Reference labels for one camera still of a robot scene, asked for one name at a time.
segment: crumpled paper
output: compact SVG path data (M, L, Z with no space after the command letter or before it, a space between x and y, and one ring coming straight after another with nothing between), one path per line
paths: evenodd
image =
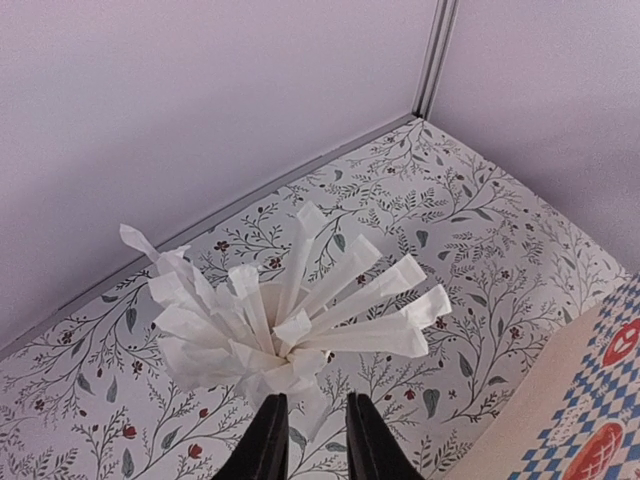
M158 346L178 387L192 390L234 384L254 410L268 395L285 393L290 405L302 403L305 415L300 428L313 438L327 409L316 375L326 365L329 352L427 355L422 330L436 317L450 313L451 305L438 285L395 313L349 324L371 306L414 288L426 275L407 255L327 309L382 254L359 236L321 280L305 289L306 263L326 219L312 203L304 205L297 217L295 243L282 283L261 284L258 267L240 265L228 272L233 293L225 284L214 288L185 260L188 246L159 253L142 233L127 225L120 226L120 236L157 267L159 275L149 280L149 288L154 301L164 308L155 319L163 332ZM265 302L276 305L270 309L276 312L272 318Z

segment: leaf print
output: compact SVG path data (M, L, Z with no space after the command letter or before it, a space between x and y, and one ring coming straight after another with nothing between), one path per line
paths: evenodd
M484 210L482 210L481 208L474 208L473 211L476 212L480 218L484 218L485 220L489 220L490 222L493 222L493 218L491 218L489 214Z
M91 395L93 395L93 392L91 391L91 384L89 383L89 381L84 377L84 374L82 372L80 372L78 374L78 376L76 377L76 383L78 384L78 386L83 389L85 392L89 392Z
M307 439L304 438L295 428L289 427L289 436L291 437L291 441L297 444L300 448L305 448L307 446Z
M495 385L496 383L507 383L507 381L500 375L496 375L489 380L489 386Z
M130 478L135 471L135 466L133 465L133 458L131 457L131 452L128 448L124 449L124 453L122 454L122 475L124 478Z
M113 377L113 382L111 382L111 386L109 387L109 390L107 390L107 402L115 403L117 396L118 382L116 382L116 377Z
M482 305L483 307L487 306L487 301L484 299L484 297L481 297L480 295L474 295L473 293L470 293L469 296L476 302L479 303L480 305Z
M573 263L571 260L569 260L567 257L562 257L562 259L565 261L565 263L567 265L569 265L569 267L571 268L571 270L575 270L576 269L576 265L575 263Z
M347 451L347 447L345 447L344 445L338 442L329 442L327 443L327 446L325 448L330 452L346 452Z
M571 315L569 314L566 308L562 307L562 313L564 314L564 323L568 325L571 322L573 322L573 318L571 318Z
M416 236L418 237L418 241L420 242L420 247L424 248L427 244L427 239L429 238L429 233L424 230L418 230L416 232Z
M136 324L136 320L138 319L138 311L135 308L130 308L127 310L127 328L129 329L129 333L133 333L133 326Z
M465 358L462 352L458 352L458 355L460 356L460 371L462 372L462 375L468 378L473 375L473 368L471 368L469 360Z
M427 408L427 418L432 418L436 414L438 400L440 400L440 390L435 388L427 389L422 394L422 399L424 400L424 406Z
M347 246L347 242L344 239L344 235L342 235L341 233L336 233L333 236L333 241L336 242L336 245L338 246L338 248L340 249L341 252L344 252L345 247Z
M71 358L76 356L76 354L82 348L83 343L84 343L84 338L81 338L80 340L78 340L78 342L74 345L73 349L71 350Z
M176 428L172 432L167 433L164 436L164 438L162 439L162 442L160 443L160 447L163 450L168 450L169 448L171 448L173 441L176 439L176 435L178 435L178 430L180 430L180 427Z

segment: floral patterned surface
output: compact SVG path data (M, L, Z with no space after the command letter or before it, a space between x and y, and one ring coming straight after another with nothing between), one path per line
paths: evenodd
M421 120L282 187L194 240L187 256L212 283L255 261L266 267L263 280L277 280L307 200L330 219L308 281L359 233L385 257L352 289L406 253L429 274L360 321L437 283L454 310L425 331L429 357L331 356L320 375L331 412L313 442L296 429L303 408L291 413L290 478L347 478L344 408L354 389L371 396L422 475L442 478L550 333L624 275L520 183ZM149 277L144 270L122 281L0 364L0 479L205 479L224 463L251 411L230 386L185 393L171 383L154 341Z

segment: tablecloth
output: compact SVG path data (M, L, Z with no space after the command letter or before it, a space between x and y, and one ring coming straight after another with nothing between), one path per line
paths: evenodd
M491 424L549 335L613 290L620 265L509 174L414 120L212 226L187 257L212 283L242 262L277 280L305 201L329 223L306 279L324 275L359 233L384 259L351 291L411 253L421 288L371 308L394 311L441 283L453 313L426 330L431 355L338 354L320 375L331 405L314 441L290 418L290 477L347 478L346 394L371 396L427 478L441 478ZM0 363L0 478L205 479L251 419L233 391L181 392L163 371L148 269Z

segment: white wall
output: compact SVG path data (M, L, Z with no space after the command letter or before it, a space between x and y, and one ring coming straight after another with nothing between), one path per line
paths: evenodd
M430 120L640 268L640 2L460 0Z
M0 1L0 337L410 112L435 0Z

